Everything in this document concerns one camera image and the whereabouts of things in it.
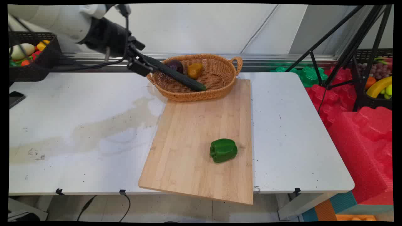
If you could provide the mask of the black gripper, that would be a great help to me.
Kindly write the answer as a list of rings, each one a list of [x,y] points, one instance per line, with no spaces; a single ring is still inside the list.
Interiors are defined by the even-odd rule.
[[[80,44],[103,54],[106,54],[106,49],[109,47],[111,57],[127,59],[131,56],[142,56],[141,51],[145,48],[145,44],[131,36],[132,33],[128,28],[128,17],[125,17],[125,27],[111,22],[105,17],[102,19],[92,17],[89,31]],[[127,69],[142,77],[155,71],[155,68],[142,58],[129,58]]]

